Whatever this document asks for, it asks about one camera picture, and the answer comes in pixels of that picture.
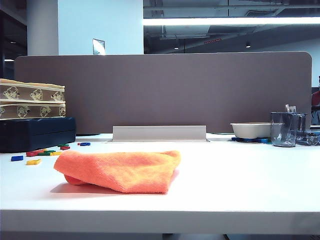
fluorescent light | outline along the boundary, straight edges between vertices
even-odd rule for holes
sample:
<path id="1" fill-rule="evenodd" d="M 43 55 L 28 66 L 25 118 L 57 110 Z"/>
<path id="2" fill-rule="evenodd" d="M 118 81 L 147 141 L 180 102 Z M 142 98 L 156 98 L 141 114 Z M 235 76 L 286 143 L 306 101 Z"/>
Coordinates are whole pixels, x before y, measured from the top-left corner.
<path id="1" fill-rule="evenodd" d="M 320 17 L 215 17 L 143 19 L 145 26 L 320 24 Z"/>

desk surface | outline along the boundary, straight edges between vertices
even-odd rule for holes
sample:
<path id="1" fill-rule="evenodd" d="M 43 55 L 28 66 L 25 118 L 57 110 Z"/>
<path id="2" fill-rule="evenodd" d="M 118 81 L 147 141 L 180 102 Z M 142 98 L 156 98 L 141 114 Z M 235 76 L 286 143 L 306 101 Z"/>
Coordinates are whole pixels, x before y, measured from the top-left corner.
<path id="1" fill-rule="evenodd" d="M 81 152 L 179 150 L 167 194 L 74 186 L 53 169 L 0 155 L 3 231 L 320 234 L 319 147 L 230 141 L 101 142 Z"/>

black box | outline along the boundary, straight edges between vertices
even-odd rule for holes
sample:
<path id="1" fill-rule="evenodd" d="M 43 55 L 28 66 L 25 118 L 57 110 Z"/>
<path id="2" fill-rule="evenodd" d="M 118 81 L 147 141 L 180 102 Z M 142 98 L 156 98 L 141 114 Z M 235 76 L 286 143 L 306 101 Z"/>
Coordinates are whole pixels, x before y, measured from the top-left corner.
<path id="1" fill-rule="evenodd" d="M 75 140 L 73 117 L 0 120 L 0 153 L 30 152 Z"/>

cloth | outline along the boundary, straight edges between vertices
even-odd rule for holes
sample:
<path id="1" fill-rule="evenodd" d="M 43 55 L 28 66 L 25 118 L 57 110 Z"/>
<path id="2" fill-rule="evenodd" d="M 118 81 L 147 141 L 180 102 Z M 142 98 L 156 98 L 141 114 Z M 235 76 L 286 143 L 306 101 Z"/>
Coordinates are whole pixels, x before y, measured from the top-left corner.
<path id="1" fill-rule="evenodd" d="M 54 169 L 73 185 L 94 184 L 122 193 L 166 193 L 178 151 L 81 153 L 64 151 Z"/>

white wall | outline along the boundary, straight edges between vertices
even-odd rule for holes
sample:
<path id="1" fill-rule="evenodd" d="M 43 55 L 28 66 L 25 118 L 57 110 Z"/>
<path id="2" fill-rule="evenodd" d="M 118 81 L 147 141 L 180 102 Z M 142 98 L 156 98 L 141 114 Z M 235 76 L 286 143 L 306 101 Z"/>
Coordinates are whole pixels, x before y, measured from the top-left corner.
<path id="1" fill-rule="evenodd" d="M 59 55 L 92 55 L 92 39 L 107 55 L 143 54 L 143 0 L 58 0 Z"/>
<path id="2" fill-rule="evenodd" d="M 58 55 L 57 0 L 27 0 L 29 56 Z"/>
<path id="3" fill-rule="evenodd" d="M 312 83 L 313 88 L 319 86 L 320 76 L 320 38 L 292 42 L 288 44 L 275 45 L 260 49 L 254 49 L 254 52 L 265 51 L 304 51 L 308 52 L 312 56 Z"/>

